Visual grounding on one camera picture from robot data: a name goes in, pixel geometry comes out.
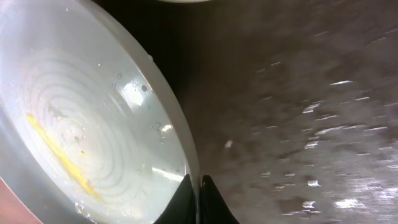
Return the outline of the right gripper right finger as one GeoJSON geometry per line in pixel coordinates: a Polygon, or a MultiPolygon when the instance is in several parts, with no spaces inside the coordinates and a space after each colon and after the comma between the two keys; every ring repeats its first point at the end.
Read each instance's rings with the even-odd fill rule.
{"type": "Polygon", "coordinates": [[[209,175],[202,178],[199,196],[201,224],[239,224],[209,175]]]}

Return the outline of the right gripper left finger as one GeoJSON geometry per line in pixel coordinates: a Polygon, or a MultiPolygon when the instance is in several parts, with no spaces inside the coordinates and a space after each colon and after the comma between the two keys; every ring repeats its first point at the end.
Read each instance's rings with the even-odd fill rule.
{"type": "Polygon", "coordinates": [[[196,224],[196,198],[188,174],[154,224],[196,224]]]}

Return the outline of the pale plate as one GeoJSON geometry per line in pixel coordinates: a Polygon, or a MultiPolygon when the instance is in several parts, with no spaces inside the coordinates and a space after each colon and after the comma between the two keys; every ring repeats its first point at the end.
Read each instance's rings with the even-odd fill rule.
{"type": "Polygon", "coordinates": [[[152,57],[93,1],[1,2],[1,222],[154,223],[199,167],[152,57]]]}

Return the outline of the brown serving tray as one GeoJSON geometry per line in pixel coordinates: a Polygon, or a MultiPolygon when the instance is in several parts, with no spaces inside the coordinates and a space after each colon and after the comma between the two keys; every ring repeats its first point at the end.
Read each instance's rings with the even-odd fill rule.
{"type": "Polygon", "coordinates": [[[397,222],[397,2],[100,1],[240,223],[397,222]]]}

